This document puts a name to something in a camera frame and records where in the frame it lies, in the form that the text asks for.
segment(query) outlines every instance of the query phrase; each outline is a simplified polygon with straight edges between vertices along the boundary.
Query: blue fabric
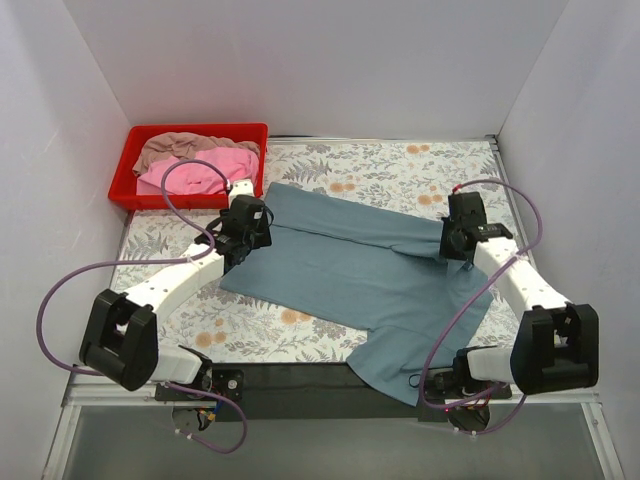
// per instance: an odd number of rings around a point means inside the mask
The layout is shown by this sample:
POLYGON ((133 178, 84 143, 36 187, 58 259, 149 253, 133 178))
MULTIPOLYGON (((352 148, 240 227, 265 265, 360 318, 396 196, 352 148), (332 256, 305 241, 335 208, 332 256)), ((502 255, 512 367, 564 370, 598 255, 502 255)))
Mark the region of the blue fabric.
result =
MULTIPOLYGON (((409 376, 462 304, 487 280, 460 261, 438 258, 442 224, 274 183, 273 245, 256 250, 222 288, 368 331, 347 363, 373 388, 410 405, 409 376)), ((483 295, 438 350, 450 366, 482 321, 483 295)))

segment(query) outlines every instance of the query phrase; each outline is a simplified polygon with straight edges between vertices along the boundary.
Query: white wall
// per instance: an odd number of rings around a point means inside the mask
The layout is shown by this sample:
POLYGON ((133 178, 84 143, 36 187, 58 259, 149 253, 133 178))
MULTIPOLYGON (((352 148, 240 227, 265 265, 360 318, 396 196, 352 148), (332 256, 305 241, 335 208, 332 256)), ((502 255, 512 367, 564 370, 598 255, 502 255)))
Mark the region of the white wall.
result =
MULTIPOLYGON (((123 215, 107 188, 129 128, 61 0, 0 1, 0 478, 40 478, 68 375, 38 350, 40 299, 64 273, 114 258, 123 215)), ((46 336, 77 361, 110 272, 54 299, 46 336)))
POLYGON ((566 0, 65 0, 133 123, 497 133, 566 0))
POLYGON ((627 478, 640 478, 639 19, 633 0, 570 1, 499 136, 544 217, 541 272, 600 315, 599 388, 627 478))

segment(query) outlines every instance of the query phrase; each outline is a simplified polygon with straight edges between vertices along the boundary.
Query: pink towel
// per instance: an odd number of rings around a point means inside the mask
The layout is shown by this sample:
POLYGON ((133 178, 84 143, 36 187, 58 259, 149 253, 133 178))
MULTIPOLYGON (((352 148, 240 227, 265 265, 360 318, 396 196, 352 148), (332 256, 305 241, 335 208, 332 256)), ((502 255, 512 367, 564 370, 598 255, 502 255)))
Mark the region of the pink towel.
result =
MULTIPOLYGON (((218 147, 196 153, 195 158, 218 167, 232 183, 250 178, 255 184, 258 177, 258 157, 250 150, 218 147)), ((149 171, 138 177, 138 195, 161 195, 160 182, 167 169, 180 159, 169 157, 149 166, 149 171)), ((204 165, 187 164, 176 168, 167 177, 167 192, 173 195, 211 194, 224 191, 222 178, 204 165)))

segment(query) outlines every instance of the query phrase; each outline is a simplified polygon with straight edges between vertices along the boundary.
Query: floral tablecloth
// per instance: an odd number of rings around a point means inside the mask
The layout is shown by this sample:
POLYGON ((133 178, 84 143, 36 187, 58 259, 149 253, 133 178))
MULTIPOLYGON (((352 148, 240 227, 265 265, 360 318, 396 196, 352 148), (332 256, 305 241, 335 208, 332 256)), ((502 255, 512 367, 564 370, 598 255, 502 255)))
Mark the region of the floral tablecloth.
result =
MULTIPOLYGON (((497 177, 487 142, 464 143, 278 143, 269 144, 265 191, 272 182, 320 192, 374 207, 437 219, 447 195, 463 181, 497 177)), ((495 185, 478 187, 492 222, 517 232, 508 198, 495 185)), ((215 211, 193 210, 201 225, 215 211)), ((122 259, 180 255, 196 233, 169 211, 137 212, 126 233, 122 259)), ((160 267, 120 267, 111 288, 122 291, 160 267)), ((470 345, 511 345, 518 322, 492 292, 491 304, 470 345)), ((226 292, 218 282, 204 287, 159 325, 161 343, 195 348, 214 362, 343 361, 367 334, 254 298, 226 292)))

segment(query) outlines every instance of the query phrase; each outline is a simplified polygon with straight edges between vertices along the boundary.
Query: brown cloth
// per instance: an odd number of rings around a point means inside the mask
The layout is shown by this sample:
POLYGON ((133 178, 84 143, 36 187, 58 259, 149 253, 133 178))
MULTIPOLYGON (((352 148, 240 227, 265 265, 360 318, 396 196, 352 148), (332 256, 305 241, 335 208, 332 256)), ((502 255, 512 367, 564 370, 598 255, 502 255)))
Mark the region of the brown cloth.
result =
POLYGON ((204 137, 188 132, 168 132, 147 140, 147 143, 142 147, 138 161, 133 166, 133 173, 136 175, 147 173, 149 165, 158 160, 166 160, 171 156, 180 159, 193 158, 197 152, 216 147, 251 150, 260 158, 260 147, 256 142, 234 142, 229 138, 204 137))

